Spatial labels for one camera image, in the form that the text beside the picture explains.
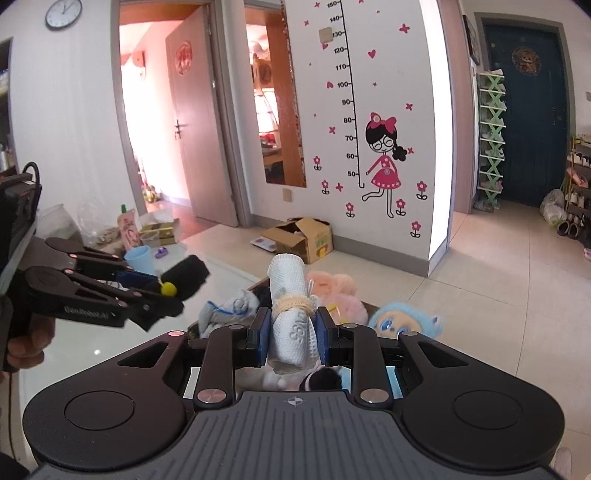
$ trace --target beige elastic band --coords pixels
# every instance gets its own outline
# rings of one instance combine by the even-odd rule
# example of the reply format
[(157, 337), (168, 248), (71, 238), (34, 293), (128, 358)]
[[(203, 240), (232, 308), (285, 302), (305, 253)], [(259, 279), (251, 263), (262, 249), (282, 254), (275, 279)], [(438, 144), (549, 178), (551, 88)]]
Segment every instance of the beige elastic band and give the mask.
[(308, 297), (303, 295), (283, 295), (273, 306), (273, 320), (276, 320), (281, 313), (289, 309), (301, 309), (306, 312), (308, 317), (314, 316), (314, 303)]

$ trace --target human hand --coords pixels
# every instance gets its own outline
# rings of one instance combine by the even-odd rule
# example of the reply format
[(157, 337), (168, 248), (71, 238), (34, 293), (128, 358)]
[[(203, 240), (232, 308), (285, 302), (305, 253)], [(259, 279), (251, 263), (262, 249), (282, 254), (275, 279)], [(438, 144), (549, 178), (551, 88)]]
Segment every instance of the human hand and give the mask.
[[(55, 318), (33, 314), (29, 334), (15, 337), (8, 341), (7, 361), (14, 368), (32, 368), (43, 362), (46, 348), (56, 332)], [(0, 381), (7, 378), (8, 374), (2, 372)]]

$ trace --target box flap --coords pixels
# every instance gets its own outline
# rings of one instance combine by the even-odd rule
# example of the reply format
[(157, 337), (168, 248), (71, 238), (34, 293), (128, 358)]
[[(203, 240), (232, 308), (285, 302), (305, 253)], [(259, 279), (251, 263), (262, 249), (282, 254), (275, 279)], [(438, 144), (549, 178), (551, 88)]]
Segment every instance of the box flap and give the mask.
[(273, 227), (269, 228), (269, 230), (265, 230), (261, 233), (261, 236), (264, 236), (270, 240), (274, 240), (280, 244), (286, 245), (290, 248), (295, 247), (300, 242), (306, 240), (305, 237), (296, 235), (294, 233), (286, 232), (285, 230), (281, 230), (280, 228)]
[(317, 222), (311, 217), (304, 217), (298, 220), (295, 225), (300, 229), (300, 232), (308, 238), (315, 238), (318, 233), (329, 228), (328, 225)]

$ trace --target pink dress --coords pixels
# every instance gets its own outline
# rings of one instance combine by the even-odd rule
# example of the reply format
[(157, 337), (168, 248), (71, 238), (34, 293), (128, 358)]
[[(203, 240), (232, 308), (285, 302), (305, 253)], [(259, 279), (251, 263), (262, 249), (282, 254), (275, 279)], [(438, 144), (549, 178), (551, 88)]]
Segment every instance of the pink dress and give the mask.
[(394, 190), (400, 187), (402, 184), (398, 179), (398, 170), (396, 170), (396, 166), (394, 166), (392, 159), (387, 155), (379, 157), (368, 170), (368, 174), (378, 165), (378, 163), (381, 164), (382, 168), (380, 168), (374, 175), (371, 183), (376, 185), (376, 187), (387, 190)]

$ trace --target cartoon girl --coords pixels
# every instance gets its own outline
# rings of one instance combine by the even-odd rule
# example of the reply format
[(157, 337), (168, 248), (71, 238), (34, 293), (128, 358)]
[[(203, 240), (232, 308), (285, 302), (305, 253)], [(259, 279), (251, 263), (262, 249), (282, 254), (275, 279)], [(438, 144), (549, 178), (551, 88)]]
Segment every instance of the cartoon girl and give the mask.
[[(365, 127), (365, 139), (369, 147), (374, 152), (381, 153), (382, 156), (376, 160), (365, 174), (369, 175), (380, 164), (381, 168), (371, 180), (371, 183), (376, 185), (379, 190), (366, 193), (361, 199), (366, 202), (367, 199), (381, 197), (386, 192), (386, 212), (390, 218), (394, 218), (392, 213), (392, 190), (402, 185), (398, 178), (398, 170), (392, 159), (405, 161), (408, 153), (396, 143), (397, 136), (396, 119), (393, 116), (382, 120), (377, 113), (371, 114), (371, 121)], [(392, 152), (392, 158), (386, 155), (388, 152)]]

